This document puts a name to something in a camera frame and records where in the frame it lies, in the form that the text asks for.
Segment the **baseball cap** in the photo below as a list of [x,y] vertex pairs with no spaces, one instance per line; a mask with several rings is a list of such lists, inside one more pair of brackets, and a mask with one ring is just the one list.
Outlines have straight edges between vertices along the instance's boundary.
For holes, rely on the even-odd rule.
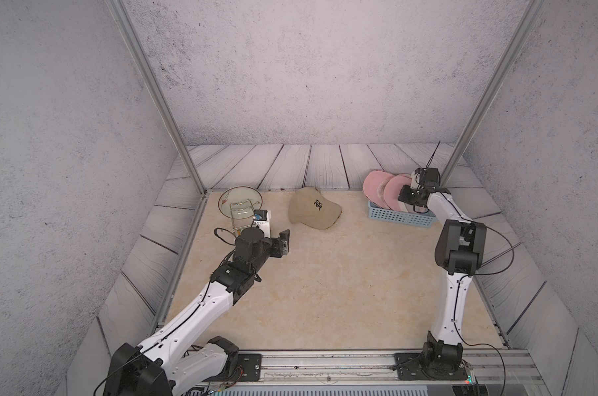
[[290,198],[288,218],[293,224],[302,222],[316,229],[330,228],[341,216],[341,206],[323,198],[314,187],[298,189]]
[[389,209],[384,201],[383,191],[385,186],[393,178],[393,175],[384,170],[372,170],[363,182],[363,193],[365,197],[383,209]]

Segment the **gray textured wall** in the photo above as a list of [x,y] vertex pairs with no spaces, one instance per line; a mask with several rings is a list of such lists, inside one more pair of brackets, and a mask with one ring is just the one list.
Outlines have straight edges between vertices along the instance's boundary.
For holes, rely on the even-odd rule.
[[189,145],[457,140],[527,0],[126,0]]
[[103,0],[0,1],[0,395],[50,395],[176,155]]
[[551,0],[466,159],[598,352],[598,0]]

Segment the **pink plate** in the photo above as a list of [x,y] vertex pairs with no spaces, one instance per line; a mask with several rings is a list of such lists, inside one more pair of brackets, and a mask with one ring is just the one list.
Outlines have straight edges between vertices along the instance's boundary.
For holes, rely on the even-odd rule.
[[394,176],[387,182],[387,185],[384,187],[384,191],[382,193],[382,198],[389,209],[397,210],[399,212],[407,211],[405,204],[398,201],[398,195],[400,195],[400,190],[404,185],[411,185],[411,177],[409,175],[401,174]]
[[363,182],[363,193],[365,193],[367,199],[383,209],[389,209],[387,202],[382,198],[382,190],[391,178],[393,178],[393,175],[389,172],[372,170]]

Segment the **beige floor mat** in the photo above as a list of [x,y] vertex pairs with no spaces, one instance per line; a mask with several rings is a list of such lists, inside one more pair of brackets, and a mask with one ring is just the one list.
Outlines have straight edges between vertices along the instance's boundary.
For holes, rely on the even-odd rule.
[[[290,224],[292,194],[262,193],[272,236],[291,230],[288,256],[268,259],[259,272],[263,281],[199,344],[220,335],[241,349],[421,348],[444,274],[433,259],[439,223],[425,229],[371,220],[361,191],[326,191],[343,213],[334,226],[317,230]],[[231,249],[213,235],[215,227],[231,226],[217,209],[219,196],[210,196],[168,319],[192,301]],[[475,285],[465,311],[466,341],[502,346]]]

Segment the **blue plastic basket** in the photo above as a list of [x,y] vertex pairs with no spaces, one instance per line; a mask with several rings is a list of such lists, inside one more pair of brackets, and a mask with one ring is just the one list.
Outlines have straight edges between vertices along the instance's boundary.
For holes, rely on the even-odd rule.
[[436,221],[435,215],[430,210],[425,214],[397,212],[395,210],[388,210],[380,208],[372,201],[367,201],[367,208],[369,210],[369,218],[382,221],[390,221],[392,223],[408,224],[409,226],[417,226],[429,228],[433,222]]

